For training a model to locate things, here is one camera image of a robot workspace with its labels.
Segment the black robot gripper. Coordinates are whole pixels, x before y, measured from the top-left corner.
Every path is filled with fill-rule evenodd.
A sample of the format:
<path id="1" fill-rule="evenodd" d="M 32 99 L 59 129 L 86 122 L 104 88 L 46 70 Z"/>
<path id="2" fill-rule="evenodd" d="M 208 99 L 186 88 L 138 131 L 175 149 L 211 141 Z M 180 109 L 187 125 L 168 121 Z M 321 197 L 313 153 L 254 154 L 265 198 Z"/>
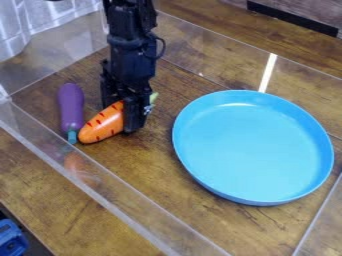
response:
<path id="1" fill-rule="evenodd" d="M 132 133 L 144 127 L 151 113 L 150 79 L 166 42 L 152 32 L 158 26 L 152 0 L 103 0 L 103 7 L 110 58 L 100 62 L 102 104 L 107 108 L 130 92 L 123 98 L 123 124 L 124 132 Z"/>

